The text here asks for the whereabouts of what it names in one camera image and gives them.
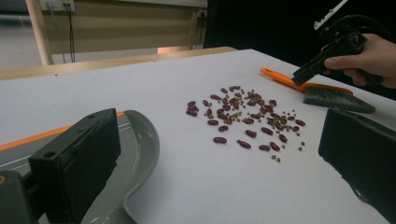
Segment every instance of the finger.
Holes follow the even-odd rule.
[[[360,73],[357,69],[346,68],[344,69],[344,74],[346,76],[352,77],[353,83],[357,86],[367,85],[366,77]]]
[[[359,67],[359,56],[347,55],[331,57],[324,61],[324,65],[329,69],[345,69]]]

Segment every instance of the wooden table edge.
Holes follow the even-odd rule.
[[[195,57],[209,54],[217,54],[224,52],[236,51],[230,47],[219,47],[213,49],[194,49],[186,51],[178,51],[164,54],[151,54],[118,59],[108,59],[99,61],[90,61],[82,63],[62,63],[47,66],[18,68],[0,71],[0,80],[10,80],[26,77],[43,77],[60,74],[76,73],[89,70],[103,69],[108,67],[122,66],[135,63],[156,62],[169,59]]]

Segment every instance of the wooden panel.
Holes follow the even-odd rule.
[[[188,46],[195,35],[195,7],[76,0],[75,8],[75,52]],[[43,17],[51,52],[69,52],[67,14],[55,12],[63,41],[50,13],[43,11]]]

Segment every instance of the brush bristles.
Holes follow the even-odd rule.
[[[375,112],[374,106],[365,103],[352,94],[322,88],[308,88],[304,94],[303,103],[366,114]]]

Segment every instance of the electrical outlet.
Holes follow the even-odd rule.
[[[75,11],[74,0],[40,0],[41,10],[67,11],[64,4],[69,4],[71,11]]]

